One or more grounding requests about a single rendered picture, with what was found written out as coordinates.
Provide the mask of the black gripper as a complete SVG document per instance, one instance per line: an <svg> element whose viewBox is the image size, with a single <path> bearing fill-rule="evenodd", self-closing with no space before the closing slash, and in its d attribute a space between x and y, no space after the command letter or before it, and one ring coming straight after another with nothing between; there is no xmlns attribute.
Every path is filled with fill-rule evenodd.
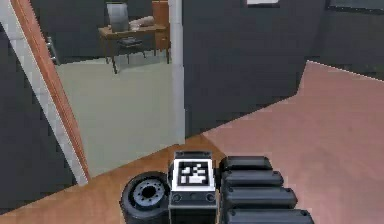
<svg viewBox="0 0 384 224"><path fill-rule="evenodd" d="M167 175L148 171L133 177L119 201L125 224L169 224Z"/></svg>

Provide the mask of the brown wooden desk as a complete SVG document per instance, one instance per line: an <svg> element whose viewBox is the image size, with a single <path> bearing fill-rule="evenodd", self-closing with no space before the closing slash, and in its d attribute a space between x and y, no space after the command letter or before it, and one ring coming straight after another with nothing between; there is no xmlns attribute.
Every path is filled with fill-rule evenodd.
<svg viewBox="0 0 384 224"><path fill-rule="evenodd" d="M167 34L169 31L169 28L163 25L154 24L152 26L146 26L146 27L140 27L137 30L127 30L127 31L121 31L121 32L114 32L111 27L101 27L98 29L99 37L100 37L100 43L101 48L104 53L104 58L106 60L106 63L109 63L109 59L112 61L112 67L114 73L117 73L117 67L115 63L115 52L112 46L113 41L117 41L120 39L126 39L129 37L136 37L138 35L145 35L145 34L157 34L157 33L164 33Z"/></svg>

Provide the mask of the brown wooden cupboard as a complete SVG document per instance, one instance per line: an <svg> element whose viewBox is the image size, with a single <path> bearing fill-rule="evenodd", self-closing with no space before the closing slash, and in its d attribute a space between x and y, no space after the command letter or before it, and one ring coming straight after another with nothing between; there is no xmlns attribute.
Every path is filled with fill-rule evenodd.
<svg viewBox="0 0 384 224"><path fill-rule="evenodd" d="M152 1L153 17L157 25L169 28L169 5L168 0ZM168 47L170 32L159 32L155 34L156 48L165 50Z"/></svg>

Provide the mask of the beige cloth bundle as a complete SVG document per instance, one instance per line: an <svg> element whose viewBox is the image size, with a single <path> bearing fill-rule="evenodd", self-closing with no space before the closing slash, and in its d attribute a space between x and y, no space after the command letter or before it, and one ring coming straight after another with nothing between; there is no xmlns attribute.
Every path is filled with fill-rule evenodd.
<svg viewBox="0 0 384 224"><path fill-rule="evenodd" d="M154 24L155 24L155 19L153 16L145 16L129 22L130 29L133 31L136 31L141 27L153 26Z"/></svg>

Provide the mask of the grey desk chair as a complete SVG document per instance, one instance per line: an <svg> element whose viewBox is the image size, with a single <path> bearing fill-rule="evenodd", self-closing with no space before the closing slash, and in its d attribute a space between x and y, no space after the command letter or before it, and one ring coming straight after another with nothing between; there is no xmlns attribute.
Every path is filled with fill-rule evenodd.
<svg viewBox="0 0 384 224"><path fill-rule="evenodd" d="M124 32L130 30L128 9L125 2L108 2L106 4L109 23L113 32ZM143 41L133 36L111 40L111 58L116 54L124 52L126 56L131 53L141 52L146 56Z"/></svg>

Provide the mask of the dark framed window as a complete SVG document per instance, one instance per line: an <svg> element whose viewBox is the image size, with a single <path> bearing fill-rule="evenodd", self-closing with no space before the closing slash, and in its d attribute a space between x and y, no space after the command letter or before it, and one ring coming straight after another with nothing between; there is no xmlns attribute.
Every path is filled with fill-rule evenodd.
<svg viewBox="0 0 384 224"><path fill-rule="evenodd" d="M384 0L326 0L327 10L384 15Z"/></svg>

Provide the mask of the white framed wall picture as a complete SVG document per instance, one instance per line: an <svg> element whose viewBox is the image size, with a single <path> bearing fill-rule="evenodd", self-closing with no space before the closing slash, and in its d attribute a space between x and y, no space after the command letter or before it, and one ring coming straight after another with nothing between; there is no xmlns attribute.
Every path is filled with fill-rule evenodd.
<svg viewBox="0 0 384 224"><path fill-rule="evenodd" d="M247 7L275 7L279 6L280 0L245 0Z"/></svg>

